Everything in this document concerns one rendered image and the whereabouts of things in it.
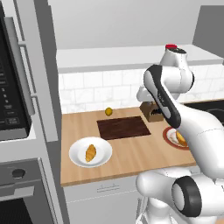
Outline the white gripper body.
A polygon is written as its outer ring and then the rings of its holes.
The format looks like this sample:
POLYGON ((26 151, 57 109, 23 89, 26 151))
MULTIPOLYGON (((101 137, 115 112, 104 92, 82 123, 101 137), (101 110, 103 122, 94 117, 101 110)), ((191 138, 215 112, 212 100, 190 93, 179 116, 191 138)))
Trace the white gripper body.
POLYGON ((154 99, 145 86, 140 86, 136 98, 139 102, 153 102, 154 99))

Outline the dark brown cutting board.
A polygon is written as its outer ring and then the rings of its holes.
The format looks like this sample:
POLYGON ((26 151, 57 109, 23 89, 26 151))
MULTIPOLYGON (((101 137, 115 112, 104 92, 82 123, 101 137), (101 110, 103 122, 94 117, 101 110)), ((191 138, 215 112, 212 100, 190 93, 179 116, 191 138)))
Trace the dark brown cutting board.
POLYGON ((98 120, 97 125, 101 138, 105 140, 141 137, 150 134, 141 116, 98 120))

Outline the golden croissant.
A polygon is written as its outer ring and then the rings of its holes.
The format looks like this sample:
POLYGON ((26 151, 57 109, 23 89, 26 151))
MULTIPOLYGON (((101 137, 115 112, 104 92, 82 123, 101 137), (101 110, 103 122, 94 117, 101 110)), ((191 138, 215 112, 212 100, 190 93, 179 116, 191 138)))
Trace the golden croissant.
POLYGON ((86 150, 86 161, 90 162, 96 155, 96 148, 90 144, 86 150))

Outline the white base cabinet door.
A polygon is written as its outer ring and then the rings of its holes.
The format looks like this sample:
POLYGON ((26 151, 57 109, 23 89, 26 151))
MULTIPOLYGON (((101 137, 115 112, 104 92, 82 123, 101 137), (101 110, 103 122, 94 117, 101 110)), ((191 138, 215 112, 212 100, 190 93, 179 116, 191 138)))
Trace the white base cabinet door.
POLYGON ((135 224, 142 199, 135 195, 113 196, 67 204, 70 224, 135 224))

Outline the brown knife block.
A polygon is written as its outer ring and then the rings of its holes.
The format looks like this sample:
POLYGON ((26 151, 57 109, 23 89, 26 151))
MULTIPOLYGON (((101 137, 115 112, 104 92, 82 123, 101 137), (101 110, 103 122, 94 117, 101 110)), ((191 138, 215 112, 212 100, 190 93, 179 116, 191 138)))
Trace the brown knife block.
POLYGON ((163 114, 155 102, 144 101, 139 108, 149 123, 164 120, 163 114))

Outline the red rimmed plate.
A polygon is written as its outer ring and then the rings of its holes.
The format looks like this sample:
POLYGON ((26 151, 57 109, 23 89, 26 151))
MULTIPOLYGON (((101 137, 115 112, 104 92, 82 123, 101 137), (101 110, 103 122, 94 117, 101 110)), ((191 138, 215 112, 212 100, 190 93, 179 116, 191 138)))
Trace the red rimmed plate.
POLYGON ((188 146, 183 146, 179 143, 178 139, 176 138, 176 130, 172 127, 167 127, 163 131, 163 139, 172 147, 182 150, 188 151, 188 146))

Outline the orange pastry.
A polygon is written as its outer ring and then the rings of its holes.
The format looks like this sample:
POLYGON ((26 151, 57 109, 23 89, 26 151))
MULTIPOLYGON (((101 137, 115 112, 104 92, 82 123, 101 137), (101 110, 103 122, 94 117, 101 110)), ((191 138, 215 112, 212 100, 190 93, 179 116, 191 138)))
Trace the orange pastry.
POLYGON ((181 134, 179 132, 176 132, 176 138, 178 140, 178 143, 184 147, 187 146, 187 142, 186 140, 181 136, 181 134))

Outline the black hob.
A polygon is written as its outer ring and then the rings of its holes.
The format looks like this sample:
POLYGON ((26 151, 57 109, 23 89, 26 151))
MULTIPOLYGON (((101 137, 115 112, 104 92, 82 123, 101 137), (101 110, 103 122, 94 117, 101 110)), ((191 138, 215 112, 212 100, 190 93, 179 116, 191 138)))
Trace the black hob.
MULTIPOLYGON (((183 105, 215 116, 224 126, 224 100, 185 102, 183 105)), ((206 115, 190 115, 190 118, 198 124, 208 124, 209 122, 206 115)))

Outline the white plate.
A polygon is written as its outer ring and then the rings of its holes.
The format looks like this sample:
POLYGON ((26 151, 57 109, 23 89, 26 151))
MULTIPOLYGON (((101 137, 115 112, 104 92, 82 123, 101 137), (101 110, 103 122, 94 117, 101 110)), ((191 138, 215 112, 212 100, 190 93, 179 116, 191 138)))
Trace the white plate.
POLYGON ((111 144, 96 136, 84 137, 76 141, 69 150, 69 157, 71 161, 85 168, 94 168, 107 163, 112 156, 112 146, 111 144), (86 152, 89 146, 92 145, 95 150, 95 156, 90 160, 86 160, 86 152))

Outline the white drawer front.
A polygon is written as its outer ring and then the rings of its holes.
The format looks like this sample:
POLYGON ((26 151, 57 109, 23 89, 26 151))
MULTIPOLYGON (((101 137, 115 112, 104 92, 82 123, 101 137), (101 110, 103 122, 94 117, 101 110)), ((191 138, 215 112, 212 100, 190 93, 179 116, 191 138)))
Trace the white drawer front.
POLYGON ((108 197, 112 195, 119 195, 123 193, 134 193, 137 190, 136 178, 137 178, 136 176, 130 176, 125 178, 114 178, 82 185, 72 185, 64 187, 66 203, 91 200, 96 198, 108 197), (120 189, 110 192, 96 191, 96 189, 99 188, 101 185, 112 186, 113 184, 119 185, 120 189))

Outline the black microwave oven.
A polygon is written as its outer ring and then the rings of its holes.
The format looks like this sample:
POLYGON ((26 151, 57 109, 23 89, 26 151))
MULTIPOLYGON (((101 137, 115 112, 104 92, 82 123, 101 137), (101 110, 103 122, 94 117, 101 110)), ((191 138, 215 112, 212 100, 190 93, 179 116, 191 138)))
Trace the black microwave oven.
POLYGON ((4 23, 0 1, 0 141, 27 138, 32 126, 4 23))

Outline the black oven knob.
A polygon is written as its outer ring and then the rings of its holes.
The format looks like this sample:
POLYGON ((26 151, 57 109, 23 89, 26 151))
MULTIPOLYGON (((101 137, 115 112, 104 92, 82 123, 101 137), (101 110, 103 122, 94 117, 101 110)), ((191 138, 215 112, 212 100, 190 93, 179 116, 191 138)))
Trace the black oven knob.
POLYGON ((24 169, 15 169, 13 172, 12 172, 12 177, 14 179, 22 179, 25 175, 25 170, 24 169))

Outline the grey oven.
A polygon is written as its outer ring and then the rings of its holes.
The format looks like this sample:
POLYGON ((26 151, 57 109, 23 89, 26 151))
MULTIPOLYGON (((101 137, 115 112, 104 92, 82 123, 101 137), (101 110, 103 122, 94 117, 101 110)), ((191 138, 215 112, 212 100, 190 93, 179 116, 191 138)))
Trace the grey oven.
POLYGON ((0 202, 0 224, 64 224, 49 164, 40 157, 0 163, 0 196, 30 186, 34 187, 31 197, 0 202), (14 179, 15 169, 24 169, 24 177, 14 179))

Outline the white wall cabinet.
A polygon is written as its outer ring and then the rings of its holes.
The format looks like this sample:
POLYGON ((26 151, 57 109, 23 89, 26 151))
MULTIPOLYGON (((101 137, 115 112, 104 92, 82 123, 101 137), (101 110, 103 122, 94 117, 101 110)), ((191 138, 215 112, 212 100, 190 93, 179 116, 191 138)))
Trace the white wall cabinet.
POLYGON ((69 49, 57 51, 60 74, 148 68, 158 64, 164 45, 69 49))

